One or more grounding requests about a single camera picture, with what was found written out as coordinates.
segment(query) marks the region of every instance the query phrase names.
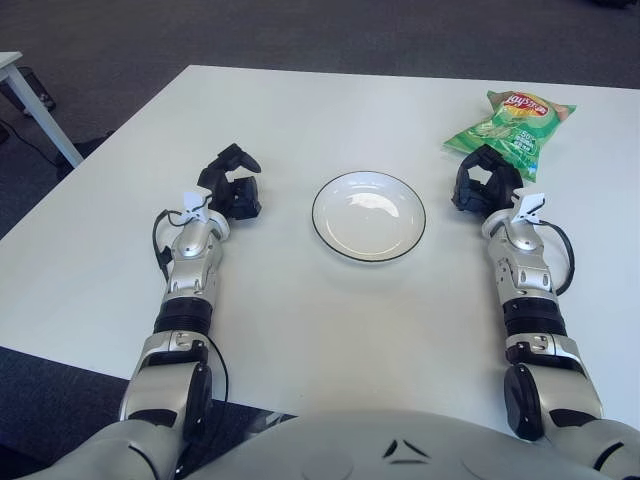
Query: plate rim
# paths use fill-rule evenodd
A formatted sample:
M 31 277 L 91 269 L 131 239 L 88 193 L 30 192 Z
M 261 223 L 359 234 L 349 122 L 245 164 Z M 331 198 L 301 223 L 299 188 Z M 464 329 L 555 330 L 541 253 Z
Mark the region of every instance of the plate rim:
M 413 243 L 413 245 L 411 245 L 411 247 L 409 247 L 408 249 L 406 249 L 404 252 L 394 256 L 394 257 L 389 257 L 389 258 L 383 258 L 381 260 L 368 260 L 368 259 L 364 259 L 364 258 L 358 258 L 358 257 L 354 257 L 351 255 L 347 255 L 346 253 L 341 252 L 340 250 L 334 248 L 332 245 L 329 244 L 329 242 L 327 242 L 324 237 L 322 236 L 322 234 L 320 233 L 320 231 L 318 230 L 318 227 L 316 225 L 316 219 L 314 218 L 313 212 L 315 211 L 316 208 L 316 202 L 318 201 L 318 197 L 320 196 L 320 193 L 322 193 L 324 191 L 324 189 L 331 183 L 335 182 L 337 179 L 342 178 L 342 177 L 346 177 L 347 175 L 353 175 L 354 173 L 377 173 L 378 175 L 384 175 L 385 177 L 390 177 L 393 178 L 394 180 L 400 182 L 401 184 L 403 184 L 405 187 L 407 187 L 409 190 L 411 190 L 411 192 L 416 196 L 416 198 L 418 199 L 418 203 L 420 204 L 420 208 L 422 209 L 422 215 L 424 218 L 424 223 L 422 225 L 422 231 L 420 232 L 420 235 L 418 235 L 418 237 L 416 238 L 416 241 Z M 318 237 L 320 237 L 320 240 L 322 240 L 324 242 L 324 244 L 329 247 L 331 250 L 333 250 L 334 252 L 342 255 L 343 257 L 347 257 L 350 258 L 351 260 L 356 260 L 358 262 L 364 262 L 364 263 L 382 263 L 382 262 L 388 262 L 390 260 L 395 260 L 396 258 L 400 258 L 404 255 L 406 255 L 407 253 L 409 253 L 411 250 L 413 250 L 416 245 L 418 245 L 418 243 L 420 243 L 420 240 L 422 239 L 422 236 L 424 235 L 424 231 L 427 228 L 427 211 L 424 208 L 424 204 L 422 203 L 422 199 L 420 198 L 420 195 L 418 195 L 418 192 L 416 192 L 413 188 L 411 188 L 411 186 L 409 184 L 407 184 L 406 182 L 404 182 L 403 180 L 399 179 L 398 177 L 395 177 L 393 175 L 389 175 L 388 173 L 384 173 L 384 172 L 379 172 L 377 170 L 353 170 L 351 172 L 346 172 L 343 173 L 341 175 L 338 175 L 337 177 L 333 177 L 331 180 L 329 180 L 328 182 L 326 182 L 322 187 L 320 187 L 320 189 L 316 192 L 316 196 L 313 199 L 313 203 L 311 204 L 311 223 L 313 224 L 313 229 L 316 231 L 316 234 L 318 235 Z

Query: red logo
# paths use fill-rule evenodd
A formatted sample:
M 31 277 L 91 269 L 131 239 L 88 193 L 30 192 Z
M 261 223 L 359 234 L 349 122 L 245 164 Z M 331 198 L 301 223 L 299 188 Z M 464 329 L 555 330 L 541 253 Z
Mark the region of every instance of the red logo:
M 505 106 L 515 107 L 519 110 L 529 110 L 541 117 L 546 115 L 549 111 L 549 109 L 544 105 L 539 104 L 533 98 L 521 93 L 514 93 L 504 101 L 504 104 Z

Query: white plate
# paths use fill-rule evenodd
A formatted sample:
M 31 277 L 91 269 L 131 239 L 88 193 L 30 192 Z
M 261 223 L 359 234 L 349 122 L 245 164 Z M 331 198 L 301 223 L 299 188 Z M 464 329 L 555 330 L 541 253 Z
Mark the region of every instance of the white plate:
M 353 172 L 327 183 L 313 202 L 313 226 L 342 255 L 382 262 L 411 250 L 426 215 L 416 192 L 397 178 Z

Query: chip bag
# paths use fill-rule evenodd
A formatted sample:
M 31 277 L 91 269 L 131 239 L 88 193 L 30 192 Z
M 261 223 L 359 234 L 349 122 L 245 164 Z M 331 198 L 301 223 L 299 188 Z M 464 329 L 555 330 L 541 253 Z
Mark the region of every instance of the chip bag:
M 536 181 L 540 149 L 560 122 L 576 109 L 530 93 L 487 92 L 493 115 L 447 140 L 445 145 L 471 153 L 483 144 L 496 149 L 527 180 Z

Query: white table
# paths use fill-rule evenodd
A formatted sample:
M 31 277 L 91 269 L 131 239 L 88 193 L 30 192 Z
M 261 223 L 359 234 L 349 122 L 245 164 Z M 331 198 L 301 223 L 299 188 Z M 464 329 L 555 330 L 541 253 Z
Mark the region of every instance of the white table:
M 72 166 L 77 167 L 82 162 L 82 155 L 76 150 L 76 147 L 73 146 L 73 143 L 67 138 L 13 64 L 20 57 L 22 57 L 20 52 L 0 52 L 0 81 L 7 81 L 9 87 L 15 92 L 23 105 L 27 107 L 29 113 L 38 122 L 42 130 L 49 136 L 53 144 L 58 147 L 60 153 L 69 160 Z
M 569 335 L 607 416 L 640 427 L 631 90 L 188 67 L 0 242 L 1 344 L 128 378 L 164 288 L 153 220 L 238 142 L 262 164 L 263 211 L 224 245 L 213 336 L 231 401 L 294 414 L 424 410 L 508 431 L 487 242 L 449 200 L 463 156 L 441 147 L 489 113 L 488 89 L 578 105 L 545 146 L 536 187 L 577 255 L 560 298 Z M 404 179 L 425 205 L 422 240 L 391 263 L 347 261 L 314 233 L 318 189 L 358 169 Z M 559 280 L 554 237 L 548 253 Z

